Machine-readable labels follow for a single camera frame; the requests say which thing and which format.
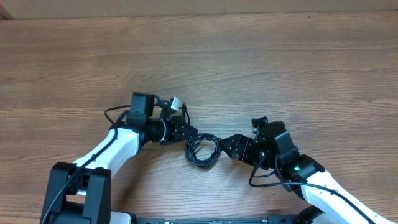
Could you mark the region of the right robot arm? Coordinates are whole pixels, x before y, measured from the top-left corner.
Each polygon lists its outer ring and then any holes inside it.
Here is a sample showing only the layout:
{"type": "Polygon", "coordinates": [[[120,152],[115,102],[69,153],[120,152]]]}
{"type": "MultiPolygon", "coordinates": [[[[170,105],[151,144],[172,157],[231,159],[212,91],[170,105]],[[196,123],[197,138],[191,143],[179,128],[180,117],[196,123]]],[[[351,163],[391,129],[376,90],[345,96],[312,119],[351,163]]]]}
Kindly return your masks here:
{"type": "Polygon", "coordinates": [[[316,160],[301,154],[285,124],[266,117],[252,120],[254,138],[235,134],[219,146],[232,159],[258,169],[272,169],[278,186],[311,206],[293,223],[389,223],[346,191],[316,160]]]}

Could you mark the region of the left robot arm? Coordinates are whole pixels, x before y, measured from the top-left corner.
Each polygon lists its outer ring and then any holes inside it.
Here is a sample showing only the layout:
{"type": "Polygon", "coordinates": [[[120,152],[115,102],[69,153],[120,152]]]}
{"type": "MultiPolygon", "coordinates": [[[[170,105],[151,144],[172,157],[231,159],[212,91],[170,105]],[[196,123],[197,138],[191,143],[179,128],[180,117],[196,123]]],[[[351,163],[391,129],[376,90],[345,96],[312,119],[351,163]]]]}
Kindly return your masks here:
{"type": "Polygon", "coordinates": [[[149,141],[161,145],[186,141],[197,134],[186,104],[132,94],[111,120],[106,138],[74,162],[56,163],[49,175],[40,221],[48,223],[137,223],[134,214],[111,208],[111,180],[123,164],[149,141]]]}

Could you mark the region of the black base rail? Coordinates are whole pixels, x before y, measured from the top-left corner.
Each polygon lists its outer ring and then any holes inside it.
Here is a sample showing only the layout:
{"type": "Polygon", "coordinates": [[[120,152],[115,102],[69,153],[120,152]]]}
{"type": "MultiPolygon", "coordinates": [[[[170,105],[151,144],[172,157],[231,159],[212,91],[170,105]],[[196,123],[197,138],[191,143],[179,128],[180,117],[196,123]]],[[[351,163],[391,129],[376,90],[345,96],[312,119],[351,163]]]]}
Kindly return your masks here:
{"type": "Polygon", "coordinates": [[[293,224],[295,215],[269,215],[263,218],[202,218],[202,219],[163,219],[135,218],[133,224],[293,224]]]}

